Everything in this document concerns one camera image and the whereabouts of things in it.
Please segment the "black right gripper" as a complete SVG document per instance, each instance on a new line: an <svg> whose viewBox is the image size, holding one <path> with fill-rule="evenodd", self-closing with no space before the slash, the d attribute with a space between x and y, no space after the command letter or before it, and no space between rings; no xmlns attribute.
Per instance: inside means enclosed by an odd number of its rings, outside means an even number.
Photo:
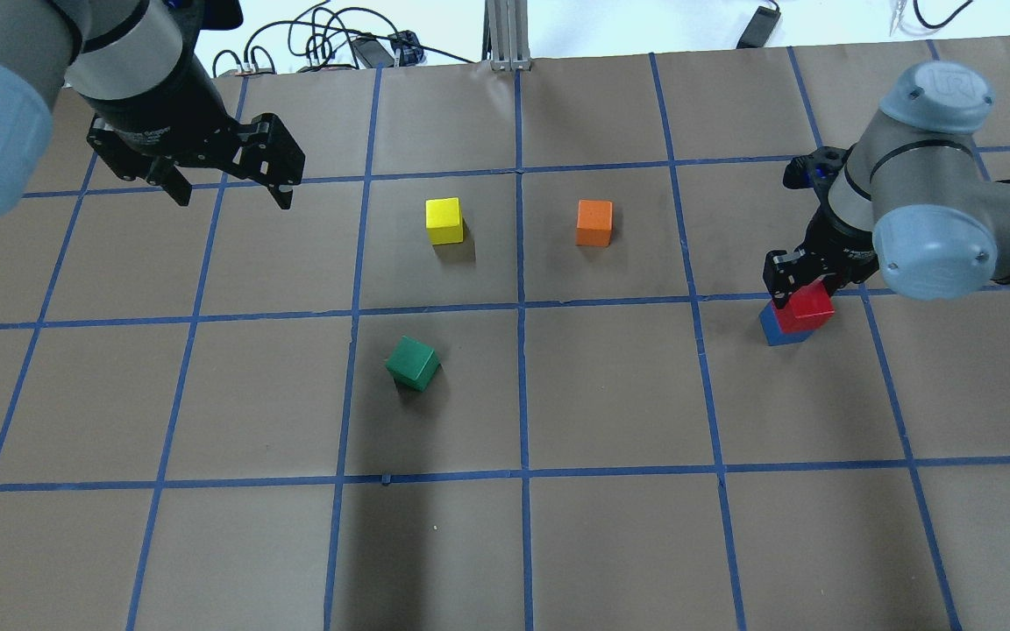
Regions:
<svg viewBox="0 0 1010 631"><path fill-rule="evenodd" d="M799 246L792 251L772 249L765 255L766 291L778 310L785 310L791 296L815 280L822 280L831 296L877 271L871 233L837 218L828 205L814 213Z"/></svg>

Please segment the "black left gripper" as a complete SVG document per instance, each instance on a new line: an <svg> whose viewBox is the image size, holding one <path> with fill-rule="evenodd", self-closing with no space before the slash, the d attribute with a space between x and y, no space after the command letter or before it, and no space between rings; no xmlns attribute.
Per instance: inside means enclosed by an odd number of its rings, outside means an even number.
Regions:
<svg viewBox="0 0 1010 631"><path fill-rule="evenodd" d="M95 112L88 142L119 179L160 185L188 207L192 184L177 167L212 168L269 187L278 208L292 208L305 154L273 113L241 124L214 88L155 88L87 103Z"/></svg>

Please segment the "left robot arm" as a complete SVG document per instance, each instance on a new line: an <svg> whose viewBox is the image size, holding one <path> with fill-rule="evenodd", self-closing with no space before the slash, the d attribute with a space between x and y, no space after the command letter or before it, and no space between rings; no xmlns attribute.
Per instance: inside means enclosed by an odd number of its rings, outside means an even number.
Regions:
<svg viewBox="0 0 1010 631"><path fill-rule="evenodd" d="M186 205L186 169L216 169L291 208L304 152L274 113L230 116L194 52L201 32L242 20L237 1L0 1L0 216L47 151L64 87L92 109L89 147L119 179Z"/></svg>

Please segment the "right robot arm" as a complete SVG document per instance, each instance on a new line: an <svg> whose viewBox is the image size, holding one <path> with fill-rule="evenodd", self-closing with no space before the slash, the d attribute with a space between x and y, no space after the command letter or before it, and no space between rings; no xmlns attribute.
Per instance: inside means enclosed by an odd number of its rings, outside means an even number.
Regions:
<svg viewBox="0 0 1010 631"><path fill-rule="evenodd" d="M834 293L873 274L919 301L1010 285L1010 180L983 179L971 138L994 104L973 68L922 61L895 80L856 144L790 160L783 185L810 188L819 204L799 246L766 254L774 307L814 282Z"/></svg>

